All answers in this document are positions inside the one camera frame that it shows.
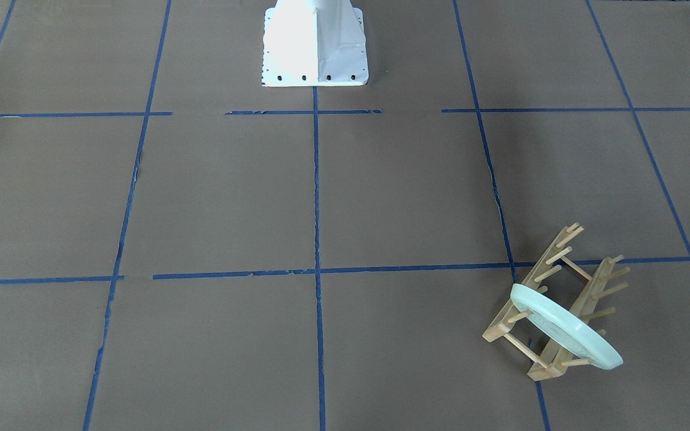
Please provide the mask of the wooden dish rack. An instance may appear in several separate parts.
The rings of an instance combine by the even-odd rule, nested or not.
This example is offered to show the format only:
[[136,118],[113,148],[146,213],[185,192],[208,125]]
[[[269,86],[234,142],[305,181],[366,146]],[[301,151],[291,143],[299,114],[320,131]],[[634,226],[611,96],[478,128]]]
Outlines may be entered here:
[[[600,261],[600,264],[597,265],[593,272],[581,268],[579,263],[570,257],[570,253],[573,250],[570,243],[575,237],[578,237],[583,230],[584,228],[580,223],[564,226],[547,248],[540,254],[537,261],[526,265],[528,272],[523,273],[521,278],[517,278],[514,284],[518,283],[523,284],[523,286],[531,287],[549,298],[547,296],[549,278],[560,272],[572,273],[583,284],[582,289],[578,292],[577,297],[573,299],[572,303],[568,306],[563,306],[561,303],[553,300],[553,298],[550,299],[558,303],[558,305],[563,306],[563,308],[566,308],[575,316],[580,317],[582,321],[591,327],[591,321],[615,313],[616,309],[613,306],[608,306],[608,308],[600,310],[598,308],[598,303],[603,298],[628,287],[629,284],[627,282],[621,282],[611,287],[608,286],[608,283],[629,273],[630,268],[618,268],[617,265],[622,261],[624,258],[623,256],[605,257]],[[496,340],[505,340],[514,346],[515,349],[518,349],[522,354],[526,355],[532,363],[531,368],[529,368],[526,374],[534,381],[561,377],[566,374],[570,368],[573,368],[573,366],[592,366],[589,364],[589,360],[578,359],[566,348],[559,346],[558,343],[551,340],[545,333],[531,324],[531,322],[525,318],[526,312],[518,311],[513,305],[510,300],[510,289],[512,289],[512,286],[509,287],[507,291],[506,302],[482,333],[482,338],[485,341],[492,343]],[[545,336],[545,338],[547,338],[542,349],[535,350],[527,346],[525,342],[521,341],[514,334],[516,325],[524,322],[528,322],[534,326]],[[594,330],[606,340],[605,330]]]

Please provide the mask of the pale green plate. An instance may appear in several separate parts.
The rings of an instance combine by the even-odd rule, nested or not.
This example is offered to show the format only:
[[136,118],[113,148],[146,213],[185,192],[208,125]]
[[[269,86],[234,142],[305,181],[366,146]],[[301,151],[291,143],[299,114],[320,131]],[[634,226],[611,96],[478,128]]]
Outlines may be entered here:
[[523,284],[513,284],[510,300],[525,318],[559,346],[578,359],[602,370],[613,370],[624,363],[621,355],[596,330],[580,317],[542,293]]

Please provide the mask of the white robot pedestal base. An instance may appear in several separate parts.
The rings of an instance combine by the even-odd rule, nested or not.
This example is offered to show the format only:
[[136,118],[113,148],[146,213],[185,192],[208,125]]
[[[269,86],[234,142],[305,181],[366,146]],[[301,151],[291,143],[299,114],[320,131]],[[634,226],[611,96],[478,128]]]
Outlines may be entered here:
[[364,14],[351,1],[277,1],[265,10],[264,87],[364,86]]

